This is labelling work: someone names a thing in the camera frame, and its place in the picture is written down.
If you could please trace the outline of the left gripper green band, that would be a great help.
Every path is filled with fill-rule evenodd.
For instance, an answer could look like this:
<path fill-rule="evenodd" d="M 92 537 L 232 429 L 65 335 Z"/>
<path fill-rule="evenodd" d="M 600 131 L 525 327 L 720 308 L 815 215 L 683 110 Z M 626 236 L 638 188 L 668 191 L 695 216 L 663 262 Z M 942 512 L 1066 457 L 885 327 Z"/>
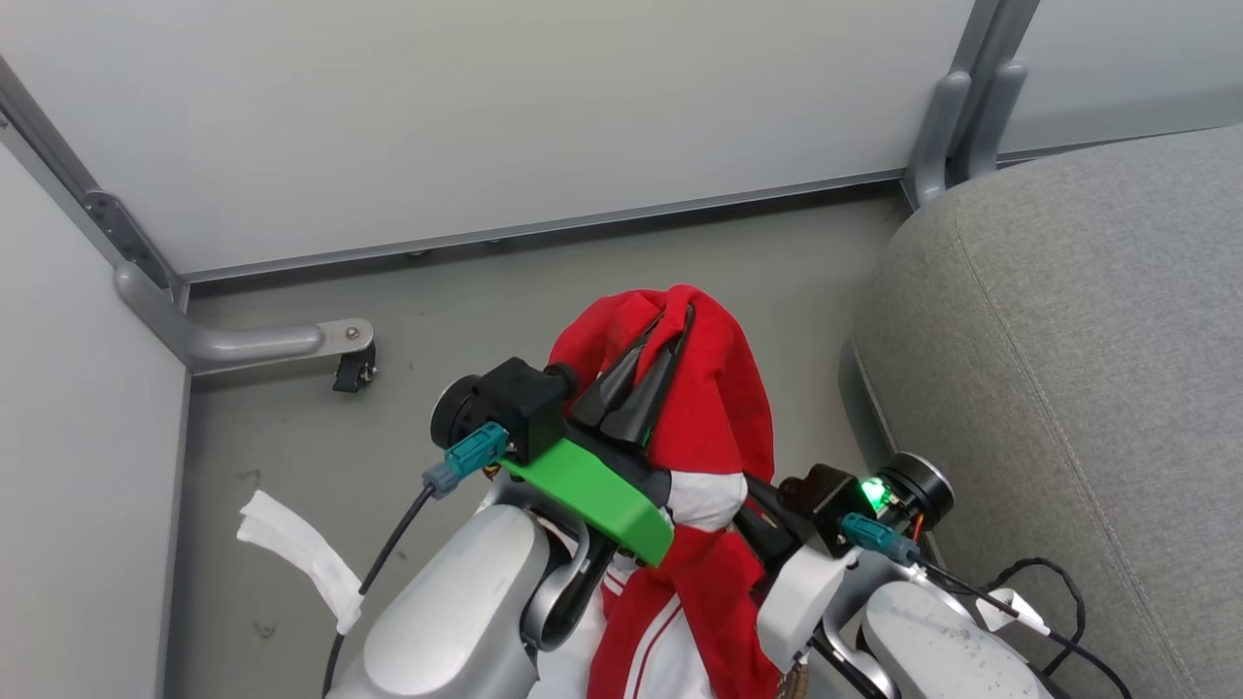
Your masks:
<path fill-rule="evenodd" d="M 694 327 L 695 308 L 687 306 L 682 330 L 658 346 L 653 364 L 639 376 L 641 353 L 663 317 L 658 313 L 622 358 L 574 400 L 573 423 L 602 430 L 623 447 L 648 448 Z M 643 454 L 568 425 L 566 435 L 531 463 L 506 456 L 500 464 L 644 565 L 661 565 L 671 549 L 674 525 L 666 516 L 671 473 L 654 468 Z"/>

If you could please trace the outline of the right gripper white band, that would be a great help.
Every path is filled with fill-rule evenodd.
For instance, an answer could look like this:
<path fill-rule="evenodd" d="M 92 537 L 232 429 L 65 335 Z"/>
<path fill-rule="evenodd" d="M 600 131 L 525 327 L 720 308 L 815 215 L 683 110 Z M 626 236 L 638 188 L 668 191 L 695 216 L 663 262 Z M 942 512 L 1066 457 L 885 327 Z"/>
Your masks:
<path fill-rule="evenodd" d="M 842 557 L 802 545 L 789 557 L 789 527 L 782 522 L 781 491 L 755 475 L 743 478 L 746 499 L 735 514 L 735 530 L 763 568 L 781 568 L 757 614 L 759 649 L 781 673 L 788 673 L 820 624 L 849 565 L 861 549 Z"/>

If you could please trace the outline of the red and white sports jersey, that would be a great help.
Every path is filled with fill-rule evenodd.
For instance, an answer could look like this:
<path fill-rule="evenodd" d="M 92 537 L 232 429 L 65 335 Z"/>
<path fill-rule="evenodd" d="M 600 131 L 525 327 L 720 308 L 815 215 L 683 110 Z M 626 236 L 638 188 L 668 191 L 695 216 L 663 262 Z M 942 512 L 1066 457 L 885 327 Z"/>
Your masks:
<path fill-rule="evenodd" d="M 613 558 L 530 699 L 774 699 L 782 674 L 759 649 L 752 597 L 763 568 L 731 529 L 747 478 L 774 474 L 771 404 L 737 318 L 689 284 L 631 290 L 595 300 L 548 358 L 587 384 L 644 331 L 638 376 L 689 333 L 648 442 L 672 478 L 674 544 L 658 567 Z"/>

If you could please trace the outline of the black caster wheel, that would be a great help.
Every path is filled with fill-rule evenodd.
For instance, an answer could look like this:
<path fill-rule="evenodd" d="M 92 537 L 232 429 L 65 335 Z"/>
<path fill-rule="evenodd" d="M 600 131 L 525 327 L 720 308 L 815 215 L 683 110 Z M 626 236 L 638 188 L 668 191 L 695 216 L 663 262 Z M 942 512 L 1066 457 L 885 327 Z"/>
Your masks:
<path fill-rule="evenodd" d="M 377 371 L 375 345 L 369 345 L 358 352 L 341 354 L 332 391 L 357 394 L 374 381 Z"/>

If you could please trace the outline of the grey fabric sofa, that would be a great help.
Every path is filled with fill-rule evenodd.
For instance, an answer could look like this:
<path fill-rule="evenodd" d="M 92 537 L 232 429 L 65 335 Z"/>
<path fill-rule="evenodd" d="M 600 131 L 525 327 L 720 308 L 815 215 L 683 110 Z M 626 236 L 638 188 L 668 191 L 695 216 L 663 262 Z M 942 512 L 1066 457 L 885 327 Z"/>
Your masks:
<path fill-rule="evenodd" d="M 897 229 L 853 330 L 943 567 L 1062 566 L 1134 699 L 1243 699 L 1243 124 L 1071 150 Z"/>

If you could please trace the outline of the white crumpled tape strip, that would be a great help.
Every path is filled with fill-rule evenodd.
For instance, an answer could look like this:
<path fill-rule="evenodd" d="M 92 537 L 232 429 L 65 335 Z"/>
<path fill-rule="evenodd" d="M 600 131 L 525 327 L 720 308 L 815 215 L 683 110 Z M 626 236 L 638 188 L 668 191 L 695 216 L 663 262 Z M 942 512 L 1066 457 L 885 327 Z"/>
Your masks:
<path fill-rule="evenodd" d="M 240 515 L 236 539 L 276 553 L 305 573 L 336 618 L 336 632 L 351 633 L 360 619 L 360 578 L 327 540 L 292 509 L 261 488 Z"/>

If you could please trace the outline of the grey partition foot bar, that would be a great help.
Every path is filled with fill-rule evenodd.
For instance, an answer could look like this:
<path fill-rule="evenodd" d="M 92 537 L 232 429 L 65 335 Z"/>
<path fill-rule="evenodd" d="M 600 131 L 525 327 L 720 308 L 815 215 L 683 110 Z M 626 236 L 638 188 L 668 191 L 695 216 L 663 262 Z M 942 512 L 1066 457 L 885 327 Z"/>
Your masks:
<path fill-rule="evenodd" d="M 177 307 L 132 261 L 116 267 L 116 287 L 123 301 L 191 376 L 310 361 L 365 350 L 375 345 L 367 318 L 338 318 L 319 323 L 280 323 L 254 330 L 221 330 L 198 323 Z"/>

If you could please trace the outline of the grey partition bottom rail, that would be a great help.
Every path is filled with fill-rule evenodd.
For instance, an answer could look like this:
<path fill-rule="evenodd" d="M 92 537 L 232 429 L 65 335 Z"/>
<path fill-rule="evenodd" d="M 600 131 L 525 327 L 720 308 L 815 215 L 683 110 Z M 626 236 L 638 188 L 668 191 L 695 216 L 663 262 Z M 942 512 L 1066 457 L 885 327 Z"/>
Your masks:
<path fill-rule="evenodd" d="M 551 233 L 579 230 L 587 228 L 599 228 L 612 224 L 625 224 L 633 220 L 650 220 L 650 218 L 682 216 L 697 211 L 723 211 L 738 205 L 750 205 L 758 201 L 786 201 L 798 197 L 817 195 L 842 189 L 856 189 L 856 187 L 870 187 L 874 184 L 888 184 L 901 182 L 905 170 L 901 168 L 879 170 L 874 173 L 856 174 L 855 177 L 842 177 L 822 179 L 820 182 L 808 182 L 783 187 L 764 187 L 764 189 L 735 193 L 720 197 L 706 197 L 689 201 L 676 201 L 663 205 L 649 205 L 626 211 L 612 211 L 595 214 L 595 216 L 569 216 L 556 218 L 551 221 L 536 221 L 536 224 L 520 224 L 515 226 L 493 228 L 475 233 L 461 233 L 444 236 L 431 236 L 408 243 L 390 243 L 382 245 L 368 245 L 368 248 L 355 248 L 351 250 L 337 250 L 331 252 L 314 252 L 314 255 L 301 255 L 295 257 L 277 257 L 256 264 L 242 264 L 226 267 L 215 267 L 195 272 L 183 272 L 184 284 L 220 284 L 230 282 L 234 279 L 249 279 L 250 276 L 262 276 L 276 272 L 287 272 L 301 269 L 324 267 L 336 264 L 353 264 L 372 257 L 392 257 L 395 255 L 409 255 L 409 252 L 424 252 L 428 250 L 440 250 L 446 248 L 461 248 L 461 245 L 474 245 L 479 243 L 501 243 L 512 238 L 544 235 Z"/>

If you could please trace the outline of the grey upright partition frame post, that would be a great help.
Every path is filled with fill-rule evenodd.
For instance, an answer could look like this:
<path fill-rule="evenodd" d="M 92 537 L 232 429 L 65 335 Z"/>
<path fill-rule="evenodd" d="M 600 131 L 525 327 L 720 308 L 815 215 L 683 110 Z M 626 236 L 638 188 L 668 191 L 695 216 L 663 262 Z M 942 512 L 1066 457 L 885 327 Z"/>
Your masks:
<path fill-rule="evenodd" d="M 1021 44 L 1039 5 L 1040 0 L 976 0 L 962 44 L 971 85 L 947 150 L 948 185 L 997 169 L 1001 142 L 1028 80 Z"/>

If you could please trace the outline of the grey slanted partition frame post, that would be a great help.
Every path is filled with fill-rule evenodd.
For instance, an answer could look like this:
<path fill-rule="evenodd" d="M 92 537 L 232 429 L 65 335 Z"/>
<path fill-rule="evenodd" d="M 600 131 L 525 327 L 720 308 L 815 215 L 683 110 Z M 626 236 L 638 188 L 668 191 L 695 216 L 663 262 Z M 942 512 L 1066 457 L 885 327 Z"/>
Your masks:
<path fill-rule="evenodd" d="M 121 199 L 99 187 L 80 155 L 58 133 L 52 119 L 45 114 L 37 101 L 17 78 L 2 56 L 0 56 L 0 122 L 12 128 L 29 146 L 34 154 L 44 162 L 50 173 L 65 187 L 92 220 L 87 231 L 99 233 L 108 240 L 106 248 L 118 252 L 119 257 L 132 261 L 150 281 L 164 290 L 174 305 L 185 308 L 189 287 L 158 251 L 150 236 L 145 234 Z"/>

